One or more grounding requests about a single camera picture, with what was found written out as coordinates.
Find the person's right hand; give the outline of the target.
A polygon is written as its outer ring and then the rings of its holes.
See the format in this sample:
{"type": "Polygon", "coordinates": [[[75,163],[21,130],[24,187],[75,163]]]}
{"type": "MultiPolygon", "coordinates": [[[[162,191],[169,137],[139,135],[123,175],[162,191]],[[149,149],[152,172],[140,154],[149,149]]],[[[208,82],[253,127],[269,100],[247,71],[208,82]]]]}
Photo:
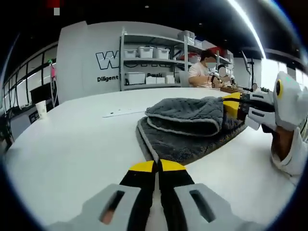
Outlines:
{"type": "Polygon", "coordinates": [[[283,161],[290,152],[294,131],[285,130],[277,126],[276,130],[272,130],[266,125],[261,125],[264,133],[272,134],[271,151],[280,161],[283,161]]]}

